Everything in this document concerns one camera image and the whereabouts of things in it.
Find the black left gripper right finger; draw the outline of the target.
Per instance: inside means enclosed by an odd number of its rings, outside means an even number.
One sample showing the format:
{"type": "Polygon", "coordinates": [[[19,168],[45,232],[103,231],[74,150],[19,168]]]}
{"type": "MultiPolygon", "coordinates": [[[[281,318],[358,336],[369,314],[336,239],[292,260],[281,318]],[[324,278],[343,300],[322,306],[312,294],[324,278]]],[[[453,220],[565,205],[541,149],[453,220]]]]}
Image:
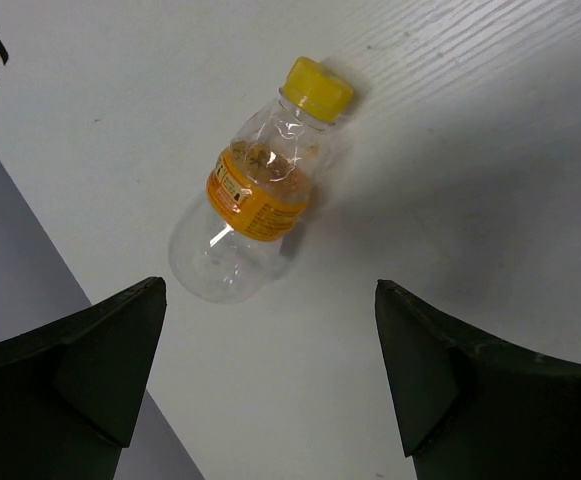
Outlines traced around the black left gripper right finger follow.
{"type": "Polygon", "coordinates": [[[520,347],[389,280],[375,319],[420,479],[581,479],[581,364],[520,347]]]}

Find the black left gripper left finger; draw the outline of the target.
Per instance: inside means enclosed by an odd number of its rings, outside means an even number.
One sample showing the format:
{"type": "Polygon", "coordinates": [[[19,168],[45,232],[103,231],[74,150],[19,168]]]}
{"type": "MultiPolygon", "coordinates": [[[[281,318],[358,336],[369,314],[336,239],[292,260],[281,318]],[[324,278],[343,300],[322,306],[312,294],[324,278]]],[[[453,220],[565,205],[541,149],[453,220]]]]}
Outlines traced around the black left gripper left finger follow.
{"type": "Polygon", "coordinates": [[[166,313],[149,277],[0,342],[0,479],[111,479],[132,440],[166,313]]]}

